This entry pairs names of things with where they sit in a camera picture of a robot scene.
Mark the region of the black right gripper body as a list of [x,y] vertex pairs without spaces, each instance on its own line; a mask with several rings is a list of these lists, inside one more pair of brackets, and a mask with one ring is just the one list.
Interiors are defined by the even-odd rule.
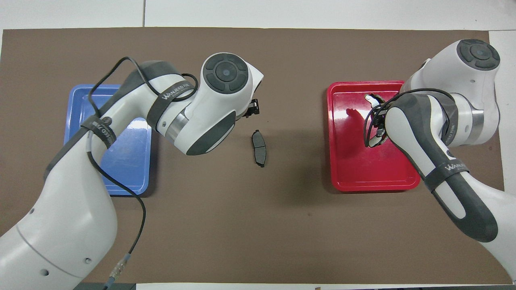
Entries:
[[376,128],[375,136],[385,135],[385,115],[389,105],[379,104],[373,107],[373,127]]

